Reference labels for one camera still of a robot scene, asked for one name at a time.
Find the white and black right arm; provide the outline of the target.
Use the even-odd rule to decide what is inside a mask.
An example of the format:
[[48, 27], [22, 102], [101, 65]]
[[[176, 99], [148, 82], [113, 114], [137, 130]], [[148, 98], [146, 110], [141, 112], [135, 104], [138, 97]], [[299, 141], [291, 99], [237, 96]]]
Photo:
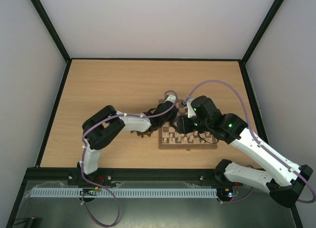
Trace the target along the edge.
[[177, 119], [179, 133], [209, 132], [219, 141], [241, 150], [263, 168], [260, 171], [223, 159], [216, 167], [218, 183], [243, 183], [268, 193], [286, 208], [295, 205], [313, 173], [310, 166], [298, 165], [279, 154], [242, 118], [232, 113], [221, 114], [213, 101], [204, 95], [186, 99], [182, 104], [188, 113]]

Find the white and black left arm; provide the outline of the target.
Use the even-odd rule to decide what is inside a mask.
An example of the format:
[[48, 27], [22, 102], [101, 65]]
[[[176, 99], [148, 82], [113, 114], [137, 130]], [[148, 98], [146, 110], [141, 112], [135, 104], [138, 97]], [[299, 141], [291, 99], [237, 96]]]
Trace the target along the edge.
[[140, 136], [151, 134], [177, 116], [176, 102], [165, 100], [141, 114], [117, 111], [112, 105], [104, 107], [86, 120], [83, 125], [83, 155], [79, 162], [81, 172], [89, 175], [97, 171], [101, 150], [108, 146], [122, 131], [136, 132]]

